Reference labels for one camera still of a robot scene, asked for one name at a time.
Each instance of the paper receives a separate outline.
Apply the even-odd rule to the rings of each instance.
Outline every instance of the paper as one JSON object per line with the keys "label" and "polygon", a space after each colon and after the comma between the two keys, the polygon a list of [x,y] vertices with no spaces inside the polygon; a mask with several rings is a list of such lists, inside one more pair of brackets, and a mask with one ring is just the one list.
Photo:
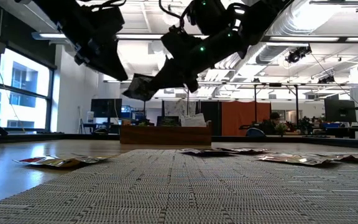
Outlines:
{"label": "paper", "polygon": [[206,127],[203,113],[194,116],[185,116],[180,121],[182,127]]}

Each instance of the potted plant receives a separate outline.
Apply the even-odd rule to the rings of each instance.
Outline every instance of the potted plant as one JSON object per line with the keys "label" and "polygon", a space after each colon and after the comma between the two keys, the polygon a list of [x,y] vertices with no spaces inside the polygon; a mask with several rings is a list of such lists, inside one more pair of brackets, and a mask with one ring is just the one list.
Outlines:
{"label": "potted plant", "polygon": [[287,130],[287,126],[284,123],[280,123],[278,125],[276,125],[276,127],[274,127],[274,129],[276,130],[276,132],[281,135],[281,137],[283,137],[283,134],[285,133],[285,131]]}

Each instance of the spotlight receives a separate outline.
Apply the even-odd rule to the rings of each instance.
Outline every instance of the spotlight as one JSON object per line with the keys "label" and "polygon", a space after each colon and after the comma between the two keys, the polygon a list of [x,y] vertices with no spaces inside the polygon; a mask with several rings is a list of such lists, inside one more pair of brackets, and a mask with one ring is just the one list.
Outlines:
{"label": "spotlight", "polygon": [[334,82],[335,82],[334,75],[329,75],[328,77],[319,79],[317,83],[318,84],[328,84],[328,83],[334,83]]}
{"label": "spotlight", "polygon": [[296,50],[291,50],[288,57],[285,58],[285,60],[288,63],[297,63],[302,58],[306,57],[307,54],[311,53],[310,45],[307,47],[298,47]]}

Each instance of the ceiling pipe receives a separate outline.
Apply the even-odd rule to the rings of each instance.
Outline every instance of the ceiling pipe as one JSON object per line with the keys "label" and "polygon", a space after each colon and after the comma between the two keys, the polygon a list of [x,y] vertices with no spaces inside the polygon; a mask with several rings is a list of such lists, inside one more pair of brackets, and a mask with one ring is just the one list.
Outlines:
{"label": "ceiling pipe", "polygon": [[310,4],[315,5],[328,5],[328,6],[358,6],[358,1],[310,1]]}

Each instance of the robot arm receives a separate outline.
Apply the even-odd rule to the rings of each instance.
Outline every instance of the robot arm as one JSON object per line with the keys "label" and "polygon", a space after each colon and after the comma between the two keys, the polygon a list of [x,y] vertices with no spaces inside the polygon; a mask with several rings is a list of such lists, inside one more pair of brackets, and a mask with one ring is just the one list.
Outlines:
{"label": "robot arm", "polygon": [[[31,0],[15,1],[28,3]],[[87,7],[80,6],[75,0],[33,0],[75,46],[77,64],[85,63],[117,80],[126,80],[127,75],[117,55],[116,39],[116,33],[124,24],[119,6],[125,0],[120,4],[118,1],[108,0]],[[249,46],[261,40],[293,1],[260,0],[252,6],[233,3],[225,9],[220,0],[192,0],[179,16],[165,10],[160,0],[161,10],[180,19],[180,25],[170,27],[161,38],[173,58],[166,59],[155,77],[136,75],[134,81],[139,80],[132,82],[124,94],[147,101],[162,88],[185,84],[191,92],[196,91],[199,72],[236,52],[244,58]],[[200,39],[188,35],[183,28],[185,17],[209,37]]]}
{"label": "robot arm", "polygon": [[[31,0],[15,0],[29,3]],[[80,6],[75,0],[32,0],[57,25],[75,47],[75,62],[85,63],[117,80],[127,80],[127,74],[117,54],[116,33],[124,18],[119,0],[109,0],[96,6]]]}
{"label": "robot arm", "polygon": [[[172,26],[161,41],[173,58],[167,59],[161,71],[144,83],[144,88],[131,88],[124,95],[138,100],[150,100],[159,89],[181,87],[191,92],[198,89],[198,74],[237,52],[244,58],[250,45],[257,44],[274,20],[294,0],[261,0],[251,7],[234,3],[225,9],[220,0],[193,0],[180,16],[179,27]],[[183,29],[186,15],[191,25],[197,25],[202,40],[188,35]]]}

